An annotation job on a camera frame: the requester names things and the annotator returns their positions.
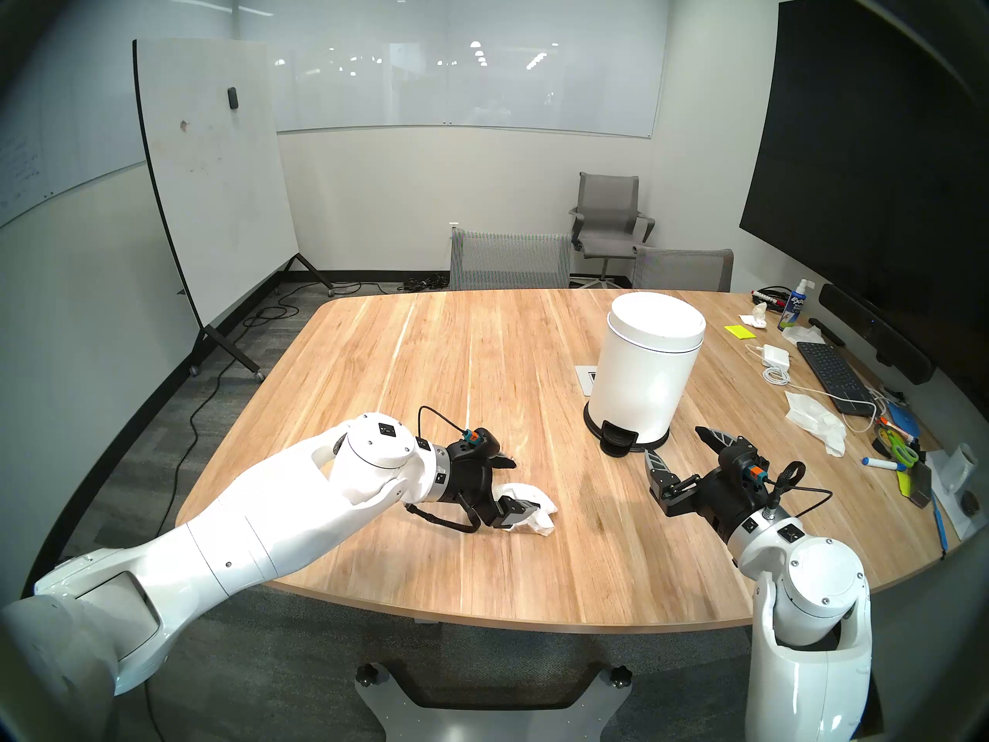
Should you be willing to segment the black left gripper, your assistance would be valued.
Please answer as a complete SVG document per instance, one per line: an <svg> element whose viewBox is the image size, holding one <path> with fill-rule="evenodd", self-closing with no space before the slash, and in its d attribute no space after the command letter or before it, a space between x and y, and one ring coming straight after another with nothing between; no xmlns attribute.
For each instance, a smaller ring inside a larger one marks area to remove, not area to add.
<svg viewBox="0 0 989 742"><path fill-rule="evenodd" d="M464 507L487 526L510 528L527 521L541 509L538 502L493 497L493 469L511 470L516 462L500 445L448 445L446 489L442 502Z"/></svg>

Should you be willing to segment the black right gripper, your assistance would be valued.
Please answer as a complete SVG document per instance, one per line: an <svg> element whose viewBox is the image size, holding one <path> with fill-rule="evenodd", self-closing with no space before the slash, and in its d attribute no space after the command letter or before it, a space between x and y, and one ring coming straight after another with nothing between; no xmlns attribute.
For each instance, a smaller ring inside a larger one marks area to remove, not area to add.
<svg viewBox="0 0 989 742"><path fill-rule="evenodd" d="M699 425L694 431L710 449L726 449L735 444L734 435L718 429ZM726 544L739 526L768 504L770 494L761 484L748 481L735 484L721 470L681 480L655 450L647 449L644 454L649 491L664 515L698 514Z"/></svg>

